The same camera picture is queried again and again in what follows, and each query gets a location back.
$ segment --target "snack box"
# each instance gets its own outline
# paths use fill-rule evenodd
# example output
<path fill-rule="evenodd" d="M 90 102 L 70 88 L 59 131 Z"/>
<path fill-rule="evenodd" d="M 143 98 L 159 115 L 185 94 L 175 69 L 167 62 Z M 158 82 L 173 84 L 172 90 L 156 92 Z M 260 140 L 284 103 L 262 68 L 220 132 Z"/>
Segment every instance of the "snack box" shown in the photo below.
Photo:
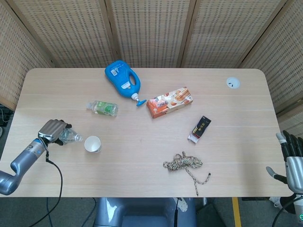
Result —
<path fill-rule="evenodd" d="M 187 87 L 179 88 L 164 95 L 147 100 L 153 118 L 157 118 L 180 109 L 193 102 Z"/>

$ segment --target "twisted cord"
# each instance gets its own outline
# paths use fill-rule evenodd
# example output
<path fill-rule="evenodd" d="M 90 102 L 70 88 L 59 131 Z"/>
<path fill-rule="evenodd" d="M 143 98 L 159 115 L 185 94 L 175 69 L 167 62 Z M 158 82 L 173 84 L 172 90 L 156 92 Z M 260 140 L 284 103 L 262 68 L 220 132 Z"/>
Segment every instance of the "twisted cord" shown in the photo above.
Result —
<path fill-rule="evenodd" d="M 186 172 L 193 178 L 196 194 L 199 196 L 198 189 L 197 189 L 197 183 L 198 184 L 205 184 L 209 181 L 210 173 L 208 174 L 206 180 L 204 182 L 201 182 L 197 180 L 194 175 L 188 170 L 188 167 L 192 168 L 199 168 L 203 165 L 203 162 L 194 156 L 186 156 L 185 152 L 182 152 L 182 155 L 176 154 L 174 157 L 174 160 L 172 162 L 164 162 L 163 167 L 169 169 L 170 171 L 176 171 L 179 169 L 185 169 Z"/>

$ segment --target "metal robot arm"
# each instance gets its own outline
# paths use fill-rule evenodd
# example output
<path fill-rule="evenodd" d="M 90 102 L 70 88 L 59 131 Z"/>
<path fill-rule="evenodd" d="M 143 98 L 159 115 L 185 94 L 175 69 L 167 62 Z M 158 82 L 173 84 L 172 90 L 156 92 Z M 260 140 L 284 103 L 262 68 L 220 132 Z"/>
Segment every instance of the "metal robot arm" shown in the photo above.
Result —
<path fill-rule="evenodd" d="M 276 174 L 270 167 L 266 170 L 273 178 L 286 183 L 296 193 L 296 198 L 300 198 L 303 197 L 303 139 L 289 135 L 287 131 L 283 131 L 283 135 L 276 134 L 285 161 L 286 177 Z M 303 199 L 295 201 L 294 208 L 298 224 L 303 227 Z"/>
<path fill-rule="evenodd" d="M 1 194 L 10 195 L 18 188 L 24 174 L 45 151 L 41 140 L 43 140 L 47 146 L 50 143 L 63 145 L 63 142 L 58 138 L 65 128 L 71 128 L 71 125 L 65 123 L 63 120 L 49 120 L 42 129 L 40 129 L 38 138 L 34 139 L 10 164 L 11 169 L 16 174 L 10 175 L 0 171 Z"/>

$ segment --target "bottle label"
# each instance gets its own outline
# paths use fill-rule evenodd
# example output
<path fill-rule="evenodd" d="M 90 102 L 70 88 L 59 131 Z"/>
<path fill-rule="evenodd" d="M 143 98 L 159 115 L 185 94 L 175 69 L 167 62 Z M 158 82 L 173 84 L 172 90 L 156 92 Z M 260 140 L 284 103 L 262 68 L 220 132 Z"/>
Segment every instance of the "bottle label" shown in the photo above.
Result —
<path fill-rule="evenodd" d="M 98 114 L 109 115 L 112 110 L 112 104 L 110 103 L 99 102 L 97 107 L 98 107 L 97 109 Z"/>
<path fill-rule="evenodd" d="M 110 72 L 111 72 L 114 76 L 117 75 L 116 70 L 111 70 Z"/>
<path fill-rule="evenodd" d="M 127 89 L 128 87 L 130 88 L 131 84 L 129 82 L 126 82 L 125 84 L 123 84 L 121 87 L 123 89 Z"/>

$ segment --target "bottle cap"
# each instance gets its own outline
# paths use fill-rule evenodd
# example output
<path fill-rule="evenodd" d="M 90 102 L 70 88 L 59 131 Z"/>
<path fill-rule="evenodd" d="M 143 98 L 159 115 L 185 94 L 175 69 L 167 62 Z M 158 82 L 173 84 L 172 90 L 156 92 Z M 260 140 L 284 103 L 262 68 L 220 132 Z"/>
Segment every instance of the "bottle cap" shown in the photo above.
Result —
<path fill-rule="evenodd" d="M 83 138 L 81 135 L 79 135 L 79 134 L 75 135 L 75 141 L 81 142 L 82 140 L 83 140 Z"/>
<path fill-rule="evenodd" d="M 136 99 L 138 98 L 138 93 L 133 93 L 132 94 L 132 99 L 137 101 Z"/>
<path fill-rule="evenodd" d="M 86 109 L 91 110 L 91 103 L 86 103 Z"/>

